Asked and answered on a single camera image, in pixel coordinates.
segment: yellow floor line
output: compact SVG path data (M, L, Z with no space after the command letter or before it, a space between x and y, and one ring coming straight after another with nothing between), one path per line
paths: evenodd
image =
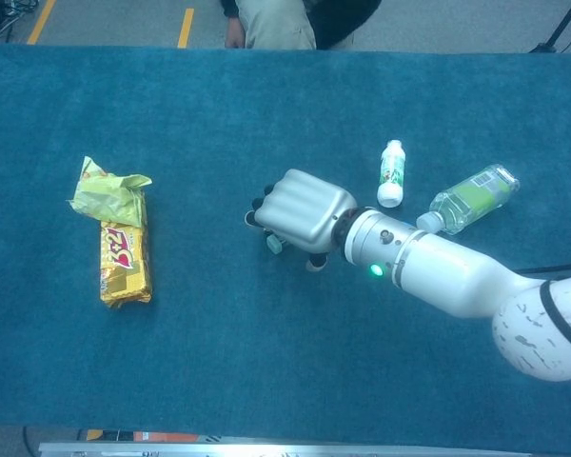
M30 38L28 38L29 45L35 45L38 41L38 37L40 36L40 33L42 33L42 29L45 24L47 24L47 19L49 19L49 14L53 9L53 5L55 5L55 0L47 0L47 4L42 8L38 22L34 26L34 30L31 31Z
M178 48L185 48L188 44L188 36L190 35L190 26L192 25L193 14L193 8L187 8L187 11L184 13L184 21L182 22L182 29L180 30Z

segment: crumpled plastic wrapper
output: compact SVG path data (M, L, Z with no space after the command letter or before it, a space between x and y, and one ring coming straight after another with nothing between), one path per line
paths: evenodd
M76 212L100 221L142 226L143 193L141 188L152 180L141 174L115 176L100 169L85 157L74 198L69 204Z
M72 208L101 222L100 296L111 308L125 302L149 302L146 201L140 174L115 176L85 157Z

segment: khaki pants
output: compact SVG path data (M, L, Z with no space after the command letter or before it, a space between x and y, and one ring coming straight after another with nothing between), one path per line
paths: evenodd
M314 50L306 11L320 0L236 0L246 30L246 48Z

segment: bottle cap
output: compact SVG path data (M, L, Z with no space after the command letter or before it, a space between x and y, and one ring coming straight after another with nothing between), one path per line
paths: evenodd
M445 227L445 223L437 211L429 211L417 218L417 227L428 233L438 233Z
M385 208L397 207L402 202L403 196L402 187L395 183L383 183L377 190L377 200Z

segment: plastic bottle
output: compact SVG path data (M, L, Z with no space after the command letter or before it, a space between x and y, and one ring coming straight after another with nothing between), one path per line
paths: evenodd
M399 140L391 140L381 156L381 180L377 200L382 207L395 208L404 197L404 162L406 154Z
M499 208L519 187L518 179L502 165L491 165L436 195L429 212L417 219L417 227L429 233L443 230L454 235Z

